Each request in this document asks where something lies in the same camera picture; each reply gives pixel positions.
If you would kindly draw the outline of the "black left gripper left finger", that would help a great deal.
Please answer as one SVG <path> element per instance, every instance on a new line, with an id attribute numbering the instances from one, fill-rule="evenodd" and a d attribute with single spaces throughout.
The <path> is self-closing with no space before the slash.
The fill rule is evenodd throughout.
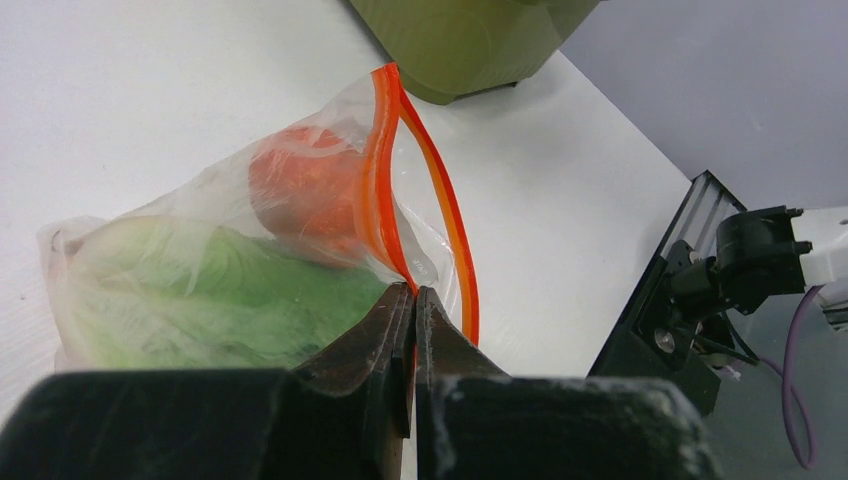
<path id="1" fill-rule="evenodd" d="M 391 285 L 292 370 L 73 372 L 1 434 L 5 479 L 397 479 L 410 435 L 414 303 Z"/>

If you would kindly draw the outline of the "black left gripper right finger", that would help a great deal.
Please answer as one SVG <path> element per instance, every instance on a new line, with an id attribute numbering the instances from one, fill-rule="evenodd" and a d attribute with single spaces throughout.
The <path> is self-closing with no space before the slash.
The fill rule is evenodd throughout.
<path id="1" fill-rule="evenodd" d="M 422 479 L 718 479 L 694 406 L 660 379 L 507 375 L 418 291 Z"/>

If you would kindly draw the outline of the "clear orange zip top bag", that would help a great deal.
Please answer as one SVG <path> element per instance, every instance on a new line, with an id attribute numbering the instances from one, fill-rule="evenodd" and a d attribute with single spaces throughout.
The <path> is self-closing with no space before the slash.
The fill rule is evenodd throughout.
<path id="1" fill-rule="evenodd" d="M 407 94 L 397 65 L 388 63 L 373 70 L 317 112 L 282 130 L 295 126 L 329 130 L 363 154 L 354 217 L 357 236 L 366 253 L 363 263 L 348 268 L 373 272 L 387 288 L 402 283 L 413 291 L 434 289 L 449 319 L 468 340 L 477 343 L 479 292 L 459 203 L 444 161 Z M 44 245 L 46 237 L 63 226 L 86 233 L 122 218 L 184 218 L 268 239 L 288 255 L 309 261 L 288 250 L 268 232 L 250 204 L 248 167 L 266 137 L 214 163 L 175 190 L 122 215 L 111 219 L 77 217 L 44 227 L 38 243 L 50 308 Z M 79 363 L 66 353 L 61 338 L 56 367 L 117 370 Z"/>

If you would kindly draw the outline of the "orange tangerine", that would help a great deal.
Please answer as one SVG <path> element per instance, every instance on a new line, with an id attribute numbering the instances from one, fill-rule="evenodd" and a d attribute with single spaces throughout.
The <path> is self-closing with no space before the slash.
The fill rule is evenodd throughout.
<path id="1" fill-rule="evenodd" d="M 250 204 L 260 224 L 294 254 L 326 266 L 364 262 L 355 194 L 363 154 L 319 127 L 288 127 L 263 139 L 248 167 Z"/>

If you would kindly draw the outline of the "green white lettuce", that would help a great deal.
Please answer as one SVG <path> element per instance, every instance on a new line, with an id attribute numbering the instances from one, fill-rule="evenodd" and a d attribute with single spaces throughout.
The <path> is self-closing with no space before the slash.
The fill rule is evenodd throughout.
<path id="1" fill-rule="evenodd" d="M 292 257 L 198 220 L 117 219 L 45 239 L 66 353 L 96 369 L 291 369 L 357 324 L 386 291 L 373 272 Z"/>

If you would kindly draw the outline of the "olive green plastic bin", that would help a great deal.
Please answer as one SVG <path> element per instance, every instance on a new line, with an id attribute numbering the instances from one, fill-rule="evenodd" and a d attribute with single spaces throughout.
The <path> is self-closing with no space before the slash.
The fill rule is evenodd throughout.
<path id="1" fill-rule="evenodd" d="M 405 89 L 447 105 L 533 76 L 599 0 L 352 0 Z"/>

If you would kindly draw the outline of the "black mounting base plate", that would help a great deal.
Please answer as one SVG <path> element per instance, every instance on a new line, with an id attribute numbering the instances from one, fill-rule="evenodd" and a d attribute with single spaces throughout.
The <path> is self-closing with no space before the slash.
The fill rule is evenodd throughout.
<path id="1" fill-rule="evenodd" d="M 721 380 L 699 355 L 696 337 L 709 324 L 732 338 L 717 312 L 694 321 L 688 313 L 701 313 L 707 297 L 693 288 L 673 293 L 671 278 L 684 278 L 706 286 L 706 267 L 716 255 L 716 230 L 727 217 L 746 207 L 710 171 L 698 175 L 658 244 L 624 310 L 605 341 L 588 375 L 590 377 L 660 378 L 674 383 L 698 412 L 714 410 Z"/>

